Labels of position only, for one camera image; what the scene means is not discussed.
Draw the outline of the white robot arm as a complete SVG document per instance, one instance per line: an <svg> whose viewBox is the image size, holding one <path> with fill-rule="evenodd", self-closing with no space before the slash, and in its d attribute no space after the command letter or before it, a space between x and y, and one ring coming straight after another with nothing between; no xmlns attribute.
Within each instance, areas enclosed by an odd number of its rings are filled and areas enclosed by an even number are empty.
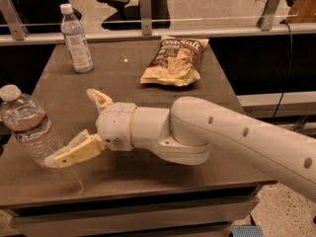
<svg viewBox="0 0 316 237"><path fill-rule="evenodd" d="M169 109L113 102L87 91L99 116L95 134L81 131L44 158L48 168L65 168L112 151L146 149L172 163L199 165L217 146L250 162L309 200L316 201L316 139L250 118L215 103L181 97Z"/></svg>

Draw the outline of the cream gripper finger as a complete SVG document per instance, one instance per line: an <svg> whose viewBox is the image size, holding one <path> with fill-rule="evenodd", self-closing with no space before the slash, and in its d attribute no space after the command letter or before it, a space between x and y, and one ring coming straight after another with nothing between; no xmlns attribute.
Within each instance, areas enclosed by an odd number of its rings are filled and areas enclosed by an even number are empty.
<svg viewBox="0 0 316 237"><path fill-rule="evenodd" d="M87 89L86 93L88 98L96 105L99 113L114 103L108 95L96 89Z"/></svg>
<svg viewBox="0 0 316 237"><path fill-rule="evenodd" d="M105 144L98 134L90 134L87 129L79 132L67 146L60 148L44 159L48 168L65 168L90 160L102 153Z"/></svg>

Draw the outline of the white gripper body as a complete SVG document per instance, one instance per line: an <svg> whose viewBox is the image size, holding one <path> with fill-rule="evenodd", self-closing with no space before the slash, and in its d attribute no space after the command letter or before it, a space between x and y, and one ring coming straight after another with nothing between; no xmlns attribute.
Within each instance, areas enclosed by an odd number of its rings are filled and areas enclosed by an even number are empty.
<svg viewBox="0 0 316 237"><path fill-rule="evenodd" d="M112 151L131 151L131 118L133 103L114 103L102 110L96 121L98 134Z"/></svg>

